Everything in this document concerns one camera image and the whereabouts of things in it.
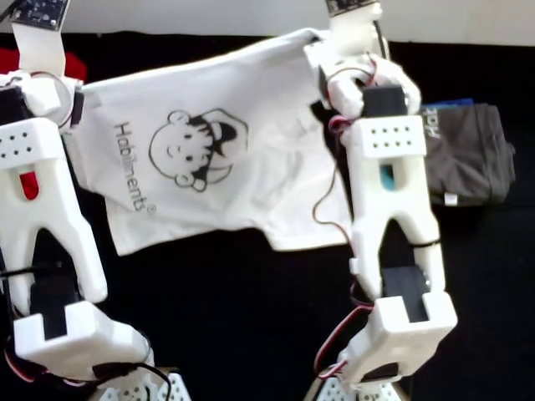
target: blue fabric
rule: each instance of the blue fabric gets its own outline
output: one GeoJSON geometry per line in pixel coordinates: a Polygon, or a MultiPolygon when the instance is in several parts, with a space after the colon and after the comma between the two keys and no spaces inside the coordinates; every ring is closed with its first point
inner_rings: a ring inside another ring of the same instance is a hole
{"type": "Polygon", "coordinates": [[[435,108],[435,109],[447,109],[450,107],[459,107],[459,106],[473,106],[475,104],[474,99],[457,99],[457,100],[445,100],[443,102],[437,102],[433,104],[424,104],[422,105],[423,109],[426,108],[435,108]]]}

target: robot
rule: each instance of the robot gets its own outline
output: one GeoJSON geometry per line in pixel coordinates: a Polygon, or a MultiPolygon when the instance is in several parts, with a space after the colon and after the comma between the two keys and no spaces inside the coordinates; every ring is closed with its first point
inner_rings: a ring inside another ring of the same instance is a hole
{"type": "MultiPolygon", "coordinates": [[[[337,363],[319,373],[324,385],[312,396],[326,399],[336,388],[343,399],[394,400],[391,384],[432,358],[457,323],[426,185],[423,124],[413,115],[420,91],[389,61],[378,2],[327,3],[331,34],[304,52],[324,106],[339,113],[331,125],[347,150],[354,204],[349,266],[373,305],[361,304],[348,317],[371,311],[337,363]],[[385,168],[394,187],[384,185],[385,168]],[[417,266],[381,268],[380,245],[393,219],[414,247],[417,266]]],[[[167,378],[160,390],[147,378],[144,369],[159,374],[148,338],[95,306],[107,297],[106,280],[61,140],[83,118],[84,102],[83,83],[64,76],[68,6],[69,0],[14,2],[6,14],[21,53],[19,70],[0,75],[1,277],[10,308],[20,315],[13,319],[14,351],[71,385],[107,388],[103,399],[127,399],[129,390],[122,390],[142,385],[154,390],[146,399],[176,393],[187,400],[180,376],[167,378]],[[28,172],[39,183],[33,200],[21,191],[19,177],[28,172]],[[71,255],[77,285],[60,268],[45,268],[46,277],[39,267],[28,268],[40,228],[71,255]]]]}

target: white label tag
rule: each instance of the white label tag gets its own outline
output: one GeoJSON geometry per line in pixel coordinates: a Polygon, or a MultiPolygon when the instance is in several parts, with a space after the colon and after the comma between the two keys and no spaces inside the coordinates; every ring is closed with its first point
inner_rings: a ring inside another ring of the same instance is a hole
{"type": "Polygon", "coordinates": [[[458,206],[459,196],[454,194],[444,194],[444,204],[446,206],[458,206]]]}

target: gray fabric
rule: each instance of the gray fabric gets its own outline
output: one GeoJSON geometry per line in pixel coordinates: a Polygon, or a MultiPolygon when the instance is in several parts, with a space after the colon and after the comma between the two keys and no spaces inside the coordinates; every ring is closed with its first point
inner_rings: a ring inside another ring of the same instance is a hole
{"type": "Polygon", "coordinates": [[[498,109],[487,104],[424,109],[431,202],[458,206],[502,203],[515,180],[513,147],[506,142],[498,109]]]}

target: cartoon face print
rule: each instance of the cartoon face print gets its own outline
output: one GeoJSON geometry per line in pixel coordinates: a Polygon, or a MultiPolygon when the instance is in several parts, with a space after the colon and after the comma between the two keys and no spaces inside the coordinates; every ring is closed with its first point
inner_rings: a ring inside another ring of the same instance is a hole
{"type": "Polygon", "coordinates": [[[236,150],[247,150],[247,125],[223,110],[196,117],[175,111],[167,121],[150,143],[150,160],[181,188],[204,192],[208,184],[231,174],[236,150]],[[231,142],[237,142],[237,147],[229,146],[231,142]]]}

